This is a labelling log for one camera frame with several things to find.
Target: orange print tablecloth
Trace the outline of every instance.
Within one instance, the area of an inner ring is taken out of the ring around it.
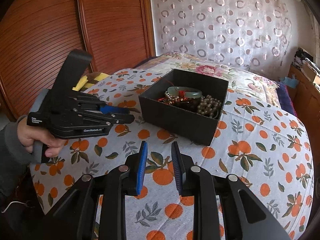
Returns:
[[[280,224],[297,239],[308,222],[313,196],[313,164],[308,135],[293,115],[254,97],[229,90],[210,147],[145,123],[138,95],[165,73],[125,69],[87,91],[135,116],[114,125],[106,137],[70,140],[49,164],[31,166],[44,212],[84,173],[100,176],[123,164],[148,143],[144,186],[138,197],[126,197],[128,239],[191,239],[193,198],[181,198],[175,187],[171,142],[211,174],[236,174]],[[220,231],[224,238],[222,214]],[[100,206],[96,227],[99,227]]]

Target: bed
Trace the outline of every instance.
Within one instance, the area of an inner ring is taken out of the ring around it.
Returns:
[[[229,80],[223,114],[209,147],[145,123],[142,118],[138,95],[172,67]],[[126,198],[127,238],[191,240],[194,200],[179,197],[172,170],[171,142],[177,141],[181,153],[192,156],[211,174],[239,176],[291,239],[297,239],[305,230],[311,209],[312,153],[301,121],[281,109],[277,88],[278,84],[264,77],[182,53],[166,53],[136,69],[108,76],[86,92],[110,105],[129,108],[135,121],[115,125],[107,137],[70,140],[59,157],[31,166],[44,212],[82,174],[106,174],[136,153],[146,140],[149,153],[144,187],[138,197]],[[96,237],[100,209],[99,204]],[[224,239],[221,209],[219,217]]]

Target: jade bangle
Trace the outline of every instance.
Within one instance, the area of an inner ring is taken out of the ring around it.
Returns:
[[[202,92],[198,89],[188,88],[188,87],[168,87],[167,91],[173,96],[179,95],[179,90],[184,91],[186,98],[200,98]]]

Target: white cable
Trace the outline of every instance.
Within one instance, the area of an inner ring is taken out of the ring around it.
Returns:
[[[7,209],[10,207],[10,205],[11,205],[12,203],[20,203],[20,204],[22,204],[22,205],[27,206],[26,203],[23,203],[23,202],[20,202],[20,201],[11,201],[11,202],[9,203],[9,205],[5,208],[5,210],[1,211],[1,213],[3,214],[4,212],[6,212]]]

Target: hand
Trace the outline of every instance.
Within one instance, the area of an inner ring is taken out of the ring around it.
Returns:
[[[45,151],[45,156],[51,158],[59,154],[66,140],[55,138],[47,129],[27,125],[27,118],[23,118],[18,123],[18,138],[28,152],[33,151],[33,142],[41,141],[49,148]]]

